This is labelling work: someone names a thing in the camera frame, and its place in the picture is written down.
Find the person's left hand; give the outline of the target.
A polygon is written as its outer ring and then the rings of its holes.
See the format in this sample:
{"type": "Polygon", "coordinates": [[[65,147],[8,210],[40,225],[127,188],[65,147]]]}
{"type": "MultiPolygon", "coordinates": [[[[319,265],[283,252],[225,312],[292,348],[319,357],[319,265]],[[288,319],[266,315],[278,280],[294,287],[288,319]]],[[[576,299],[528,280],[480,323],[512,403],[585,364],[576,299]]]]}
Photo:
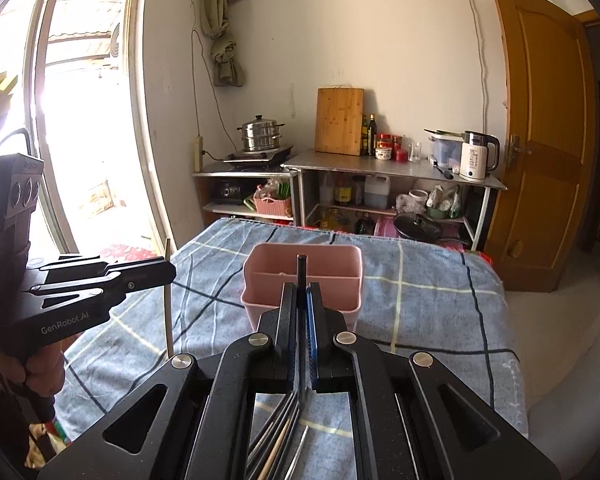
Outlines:
{"type": "Polygon", "coordinates": [[[0,372],[5,382],[25,384],[39,396],[53,396],[65,381],[64,351],[75,341],[76,336],[72,336],[50,344],[38,350],[24,365],[0,350],[0,372]]]}

